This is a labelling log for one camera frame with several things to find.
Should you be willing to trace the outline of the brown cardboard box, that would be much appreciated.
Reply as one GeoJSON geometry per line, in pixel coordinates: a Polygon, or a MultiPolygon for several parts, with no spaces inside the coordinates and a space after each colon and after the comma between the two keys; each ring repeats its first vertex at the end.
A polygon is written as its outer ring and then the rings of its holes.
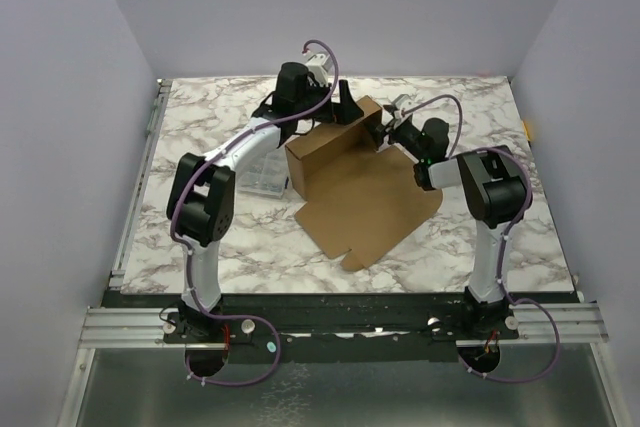
{"type": "Polygon", "coordinates": [[[357,101],[364,116],[346,125],[321,124],[288,141],[290,179],[305,204],[295,219],[345,271],[371,267],[439,210],[443,193],[416,185],[414,162],[395,146],[378,151],[366,130],[382,108],[357,101]]]}

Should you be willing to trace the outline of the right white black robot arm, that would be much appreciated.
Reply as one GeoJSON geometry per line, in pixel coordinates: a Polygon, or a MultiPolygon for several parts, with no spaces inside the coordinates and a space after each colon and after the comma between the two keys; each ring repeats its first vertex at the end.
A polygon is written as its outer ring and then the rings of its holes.
{"type": "Polygon", "coordinates": [[[505,281],[510,232],[532,203],[529,175],[506,146],[449,154],[449,124],[428,119],[417,128],[410,118],[399,124],[367,121],[376,146],[399,144],[415,159],[416,184],[425,191],[460,186],[476,221],[474,265],[464,290],[460,329],[481,338],[509,313],[505,281]]]}

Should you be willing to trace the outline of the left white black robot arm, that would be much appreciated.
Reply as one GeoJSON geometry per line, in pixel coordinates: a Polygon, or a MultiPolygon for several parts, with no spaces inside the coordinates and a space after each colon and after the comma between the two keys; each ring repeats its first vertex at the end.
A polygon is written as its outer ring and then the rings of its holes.
{"type": "Polygon", "coordinates": [[[184,154],[178,162],[166,208],[170,236],[184,251],[181,315],[195,339],[206,342],[221,322],[250,320],[275,327],[253,314],[217,314],[222,299],[219,247],[235,209],[236,180],[259,158],[276,151],[297,133],[298,122],[349,125],[363,116],[349,84],[329,68],[309,62],[285,62],[276,85],[252,112],[244,128],[204,155],[184,154]]]}

